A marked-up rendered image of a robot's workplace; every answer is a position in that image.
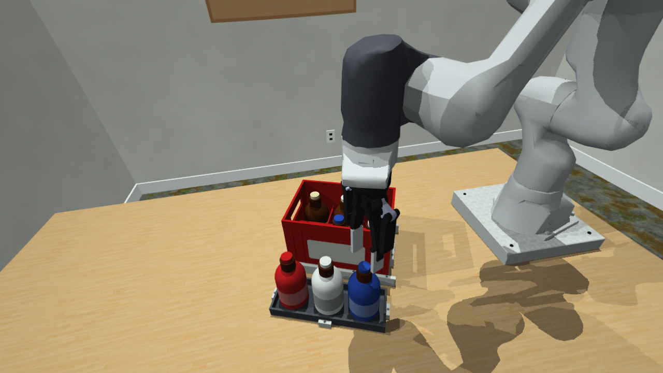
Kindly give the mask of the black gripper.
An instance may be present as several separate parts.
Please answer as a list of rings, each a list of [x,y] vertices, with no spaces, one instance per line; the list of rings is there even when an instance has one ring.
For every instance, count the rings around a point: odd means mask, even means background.
[[[341,181],[344,219],[350,223],[351,228],[351,252],[355,253],[363,248],[362,224],[366,215],[371,231],[371,273],[373,274],[383,268],[384,254],[390,252],[395,245],[396,219],[400,211],[393,210],[388,205],[387,190],[391,185],[391,177],[392,172],[386,189],[347,187],[343,186]]]

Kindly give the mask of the blue bottle with light blue label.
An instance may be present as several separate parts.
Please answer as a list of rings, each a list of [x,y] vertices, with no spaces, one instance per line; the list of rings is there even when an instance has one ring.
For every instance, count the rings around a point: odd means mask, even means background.
[[[371,264],[362,261],[348,281],[350,314],[359,321],[371,321],[379,312],[380,281],[371,273]]]

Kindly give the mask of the brown glass bottle with cream cap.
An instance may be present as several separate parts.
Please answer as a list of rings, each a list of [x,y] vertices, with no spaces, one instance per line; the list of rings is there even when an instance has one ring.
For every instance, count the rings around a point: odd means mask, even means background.
[[[305,207],[305,221],[327,223],[329,210],[321,201],[321,195],[318,192],[310,193],[309,201]]]

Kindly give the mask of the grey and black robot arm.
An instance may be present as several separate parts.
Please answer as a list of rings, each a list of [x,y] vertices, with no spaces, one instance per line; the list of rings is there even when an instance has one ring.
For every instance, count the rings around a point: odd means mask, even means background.
[[[364,36],[347,49],[344,187],[387,188],[400,126],[408,122],[464,148],[489,139],[514,104],[523,150],[493,198],[492,217],[542,241],[578,224],[563,193],[576,163],[567,139],[614,151],[646,134],[653,112],[640,91],[639,65],[663,19],[663,0],[506,1],[523,15],[487,60],[434,56],[398,35]],[[577,82],[532,78],[581,11],[565,51]]]

